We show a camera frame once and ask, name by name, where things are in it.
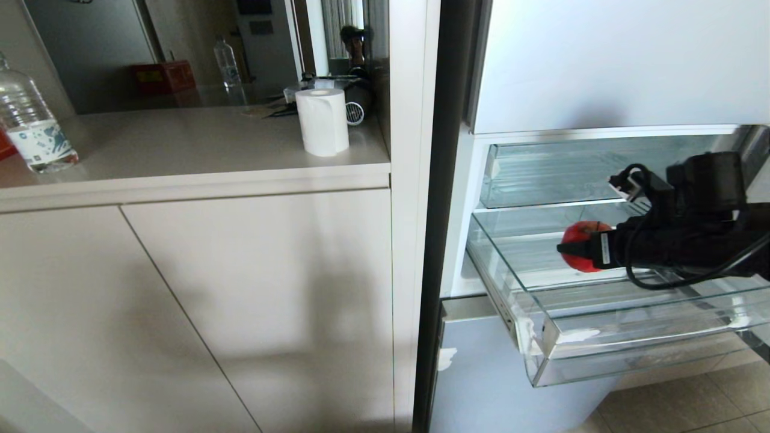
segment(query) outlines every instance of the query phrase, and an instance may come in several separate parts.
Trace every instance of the toilet paper roll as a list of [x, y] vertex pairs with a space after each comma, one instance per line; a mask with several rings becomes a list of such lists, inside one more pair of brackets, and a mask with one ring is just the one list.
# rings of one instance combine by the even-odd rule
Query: toilet paper roll
[[311, 89], [295, 94], [302, 142], [316, 156], [334, 156], [348, 147], [345, 92]]

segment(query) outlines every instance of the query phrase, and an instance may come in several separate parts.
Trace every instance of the open refrigerator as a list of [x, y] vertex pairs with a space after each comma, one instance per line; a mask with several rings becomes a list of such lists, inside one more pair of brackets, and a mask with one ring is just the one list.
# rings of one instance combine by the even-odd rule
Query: open refrigerator
[[[759, 276], [651, 291], [623, 269], [581, 273], [556, 251], [573, 223], [614, 227], [647, 212], [608, 185], [632, 163], [664, 175], [689, 156], [736, 151], [750, 200], [768, 201], [770, 5], [744, 7], [730, 15], [710, 1], [442, 5], [418, 361], [427, 378], [418, 393], [428, 398], [416, 403], [423, 430], [560, 431], [579, 425], [624, 374], [767, 347], [770, 282]], [[507, 361], [478, 356], [500, 332], [508, 354], [494, 356]]]

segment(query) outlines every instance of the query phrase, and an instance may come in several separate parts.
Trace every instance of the red object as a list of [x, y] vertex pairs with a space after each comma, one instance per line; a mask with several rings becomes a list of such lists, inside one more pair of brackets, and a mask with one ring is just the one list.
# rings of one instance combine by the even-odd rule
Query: red object
[[0, 130], [0, 160], [16, 154], [16, 148], [11, 144], [11, 139]]
[[195, 77], [189, 62], [149, 63], [131, 65], [131, 75], [145, 95], [165, 95], [195, 88]]
[[[561, 242], [582, 242], [584, 240], [589, 240], [591, 238], [591, 233], [593, 232], [606, 232], [609, 230], [612, 230], [612, 227], [605, 223], [600, 223], [598, 221], [581, 221], [572, 224], [564, 231], [564, 237], [561, 238]], [[561, 256], [572, 269], [577, 269], [580, 272], [598, 272], [601, 270], [594, 267], [594, 263], [591, 259], [571, 256], [570, 254], [561, 254]]]

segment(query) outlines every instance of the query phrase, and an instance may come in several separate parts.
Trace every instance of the glass shelf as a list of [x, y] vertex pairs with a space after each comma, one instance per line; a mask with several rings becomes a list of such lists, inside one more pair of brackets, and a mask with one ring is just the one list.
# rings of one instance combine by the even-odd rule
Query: glass shelf
[[[770, 283], [760, 277], [644, 290], [624, 270], [573, 270], [556, 251], [572, 223], [614, 226], [639, 212], [627, 203], [570, 203], [474, 214], [468, 253], [518, 343], [533, 385], [719, 356], [745, 349], [735, 345], [735, 332], [770, 323]], [[637, 274], [651, 282], [677, 278], [649, 270]]]
[[616, 197], [610, 175], [642, 163], [665, 169], [712, 150], [720, 135], [581, 139], [490, 147], [480, 200], [486, 208], [569, 203]]

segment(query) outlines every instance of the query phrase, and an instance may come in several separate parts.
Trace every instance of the tile floor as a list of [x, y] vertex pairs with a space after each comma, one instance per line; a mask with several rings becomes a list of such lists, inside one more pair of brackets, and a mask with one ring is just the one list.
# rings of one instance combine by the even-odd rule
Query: tile floor
[[615, 391], [565, 433], [770, 433], [764, 361]]

